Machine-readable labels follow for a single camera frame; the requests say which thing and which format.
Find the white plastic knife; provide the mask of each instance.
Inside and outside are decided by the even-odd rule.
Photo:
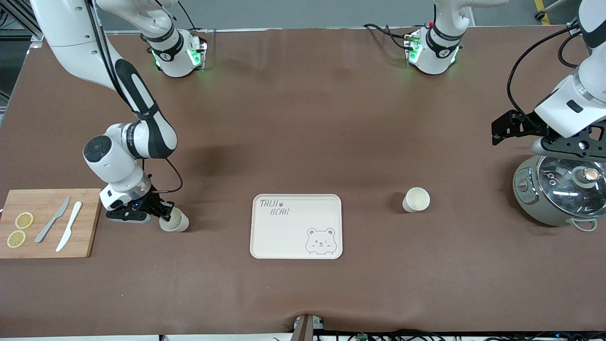
[[[65,227],[65,232],[63,232],[63,237],[61,237],[59,245],[57,245],[57,250],[55,250],[56,252],[61,251],[61,249],[65,246],[65,244],[67,244],[67,241],[72,236],[72,225],[74,225],[74,221],[78,216],[78,212],[80,212],[80,208],[82,208],[82,202],[76,201],[76,203],[74,204],[74,208],[72,209],[70,221],[67,222],[67,227]]]

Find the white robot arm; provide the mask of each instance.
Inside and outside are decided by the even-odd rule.
[[[32,0],[32,8],[61,65],[80,79],[118,92],[138,119],[110,126],[83,150],[90,169],[108,183],[100,193],[107,216],[146,223],[154,215],[161,225],[182,228],[187,217],[160,198],[136,163],[136,159],[168,158],[176,149],[177,136],[135,67],[108,41],[93,4],[87,0]]]
[[[97,5],[133,24],[151,46],[158,67],[170,77],[204,68],[206,41],[178,30],[166,8],[178,0],[96,0]]]
[[[606,1],[583,0],[578,22],[590,56],[533,113],[511,110],[493,122],[493,144],[508,137],[539,135],[544,137],[531,146],[535,154],[605,162]],[[597,139],[591,134],[596,130]]]
[[[433,25],[404,37],[408,63],[421,72],[438,75],[455,61],[459,43],[470,24],[465,7],[497,7],[509,0],[433,0]]]

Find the lid handle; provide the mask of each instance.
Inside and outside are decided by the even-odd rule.
[[[598,227],[598,221],[595,220],[595,218],[594,219],[588,219],[588,220],[570,218],[570,219],[566,219],[566,222],[568,224],[571,224],[572,226],[574,226],[574,228],[576,228],[577,230],[579,230],[581,232],[593,232]],[[591,223],[591,228],[590,229],[584,229],[584,228],[580,227],[578,225],[578,223]]]

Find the knife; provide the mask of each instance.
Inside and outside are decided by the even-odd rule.
[[[40,233],[36,236],[36,239],[34,239],[34,243],[42,243],[44,237],[46,237],[46,234],[48,233],[48,230],[50,230],[50,227],[53,226],[55,220],[59,219],[63,215],[63,213],[65,213],[65,210],[67,210],[67,205],[69,204],[70,197],[67,197],[65,198],[65,201],[63,201],[63,204],[61,204],[61,207],[59,208],[57,213],[55,213],[55,216],[51,218],[51,220],[48,222],[48,224],[46,224],[44,229],[42,229],[42,231],[40,231]]]
[[[67,243],[67,240],[69,240],[69,238],[72,236],[72,225],[76,220],[78,212],[80,212],[80,208],[82,208],[82,202],[76,201],[76,203],[74,204],[74,208],[72,209],[72,216],[70,217],[70,221],[67,222],[67,227],[65,228],[65,232],[63,232],[63,237],[61,237],[59,245],[57,245],[57,250],[55,250],[56,252],[61,251],[61,249]]]

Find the brown table cover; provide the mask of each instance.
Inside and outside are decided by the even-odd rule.
[[[439,76],[408,67],[376,31],[205,35],[207,70],[183,79],[157,71],[138,36],[112,36],[178,133],[171,160],[185,186],[164,198],[191,226],[102,218],[90,258],[2,260],[0,336],[272,333],[300,314],[353,331],[606,329],[606,226],[529,220],[510,183],[533,138],[490,142],[511,108],[513,63],[557,29],[472,28]],[[570,71],[556,57],[563,39],[519,68],[513,92],[529,111]],[[567,48],[572,62],[586,55],[581,40]],[[46,43],[30,51],[0,129],[0,199],[103,187],[82,148],[131,121],[117,94],[69,75]],[[159,189],[178,185],[167,163],[146,167]],[[413,186],[431,206],[406,214]],[[342,256],[253,258],[261,193],[340,196]]]

